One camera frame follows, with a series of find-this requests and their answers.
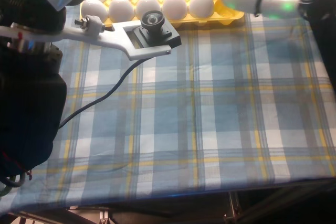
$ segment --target table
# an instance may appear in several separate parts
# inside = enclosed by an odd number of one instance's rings
[[[68,8],[67,24],[79,16]],[[245,15],[179,31],[81,113],[0,213],[268,187],[332,178],[336,103],[309,24]],[[117,50],[62,41],[63,118],[108,92],[131,64]]]

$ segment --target blue and white checkered cloth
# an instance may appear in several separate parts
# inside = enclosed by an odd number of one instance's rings
[[[68,9],[68,25],[78,17]],[[180,34],[172,55],[139,66],[61,129],[50,159],[0,200],[0,212],[335,176],[336,103],[305,21],[245,15]],[[64,118],[132,63],[117,50],[57,45]]]

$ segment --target black cable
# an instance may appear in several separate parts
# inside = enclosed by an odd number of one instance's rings
[[[24,184],[25,179],[26,179],[25,173],[20,174],[20,180],[18,182],[15,182],[15,180],[12,181],[12,179],[8,179],[6,177],[0,176],[0,182],[9,187],[20,187]]]
[[[117,82],[116,85],[114,85],[114,87],[104,96],[102,96],[101,98],[96,99],[93,102],[90,102],[89,104],[85,105],[84,107],[80,108],[79,110],[75,111],[73,114],[69,115],[63,122],[61,122],[61,124],[59,125],[59,128],[62,128],[64,125],[66,125],[71,119],[73,119],[76,115],[78,115],[79,113],[83,112],[84,110],[90,108],[91,106],[96,105],[99,102],[102,102],[103,100],[105,100],[107,97],[109,97],[110,95],[112,95],[115,90],[117,90],[117,88],[121,85],[121,83],[125,80],[125,78],[130,74],[130,72],[133,71],[134,68],[136,68],[137,66],[139,66],[140,64],[143,64],[145,61],[149,60],[151,58],[148,59],[142,59],[142,60],[138,60],[136,63],[134,63],[132,66],[130,66],[126,72],[121,76],[120,80]]]

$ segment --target egg carton cup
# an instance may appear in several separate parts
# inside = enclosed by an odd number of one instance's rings
[[[106,0],[104,2],[104,5],[106,6],[107,11],[108,11],[111,1],[112,0]],[[158,0],[158,1],[160,3],[160,7],[162,8],[163,0]],[[190,0],[185,0],[185,1],[187,3],[188,11],[189,11]],[[214,21],[220,22],[223,25],[229,25],[233,21],[240,19],[244,16],[243,12],[239,12],[237,10],[231,9],[223,5],[221,0],[213,0],[213,1],[214,1],[214,13],[212,16],[208,18],[195,18],[188,12],[185,18],[180,19],[180,20],[170,20],[170,22],[173,24],[174,27],[178,27],[182,23],[195,23],[199,26],[203,26],[207,22],[214,22]],[[134,10],[135,10],[138,0],[130,0],[130,2],[133,5]],[[108,18],[104,24],[106,27],[111,27],[112,21]]]

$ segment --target black camera housing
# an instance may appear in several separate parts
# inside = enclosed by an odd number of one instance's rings
[[[146,12],[141,19],[141,26],[134,30],[134,34],[142,48],[163,45],[175,48],[182,44],[176,29],[158,10]]]

